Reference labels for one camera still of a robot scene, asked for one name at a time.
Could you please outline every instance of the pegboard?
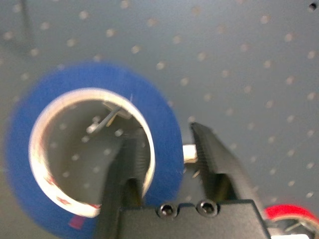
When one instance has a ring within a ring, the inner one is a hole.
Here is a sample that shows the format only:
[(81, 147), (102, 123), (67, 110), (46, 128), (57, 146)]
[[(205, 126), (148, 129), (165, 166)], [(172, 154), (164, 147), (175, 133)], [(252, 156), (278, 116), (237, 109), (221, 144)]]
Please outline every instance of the pegboard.
[[(295, 203), (319, 215), (318, 4), (2, 0), (1, 141), (14, 105), (43, 74), (111, 61), (161, 90), (184, 143), (189, 121), (213, 128), (265, 206)], [(0, 235), (50, 238), (20, 211), (5, 173), (1, 156)], [(183, 187), (179, 197), (191, 193)]]

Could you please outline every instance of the tape roll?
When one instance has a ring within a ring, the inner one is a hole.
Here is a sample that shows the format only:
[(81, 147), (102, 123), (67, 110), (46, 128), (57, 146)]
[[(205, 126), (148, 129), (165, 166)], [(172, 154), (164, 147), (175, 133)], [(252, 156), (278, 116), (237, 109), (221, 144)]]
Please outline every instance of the tape roll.
[(159, 205), (174, 199), (183, 175), (177, 120), (160, 92), (143, 77), (106, 63), (84, 63), (46, 75), (17, 105), (5, 153), (8, 180), (22, 208), (47, 231), (64, 239), (91, 238), (96, 218), (85, 218), (79, 229), (69, 226), (77, 216), (54, 203), (40, 188), (29, 163), (29, 141), (47, 105), (63, 94), (89, 88), (105, 89), (130, 100), (148, 124), (156, 163), (144, 197), (146, 204)]

